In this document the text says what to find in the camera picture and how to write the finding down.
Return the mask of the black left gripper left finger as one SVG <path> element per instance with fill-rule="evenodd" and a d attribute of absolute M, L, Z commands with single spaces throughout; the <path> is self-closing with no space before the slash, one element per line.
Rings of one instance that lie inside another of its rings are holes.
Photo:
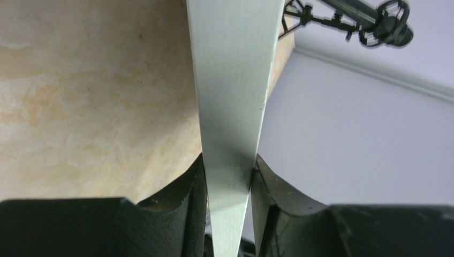
<path fill-rule="evenodd" d="M 1 256 L 203 256 L 203 158 L 154 195 L 1 202 Z"/>

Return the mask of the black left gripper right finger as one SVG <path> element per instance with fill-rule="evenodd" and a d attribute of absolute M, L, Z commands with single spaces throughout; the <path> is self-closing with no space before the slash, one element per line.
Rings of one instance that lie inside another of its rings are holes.
<path fill-rule="evenodd" d="M 453 256 L 453 206 L 325 205 L 261 157 L 251 201 L 257 256 Z"/>

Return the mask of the white picture frame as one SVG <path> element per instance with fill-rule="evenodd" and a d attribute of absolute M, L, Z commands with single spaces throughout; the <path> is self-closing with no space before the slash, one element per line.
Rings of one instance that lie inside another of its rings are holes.
<path fill-rule="evenodd" d="M 283 1 L 188 1 L 214 256 L 238 254 Z"/>

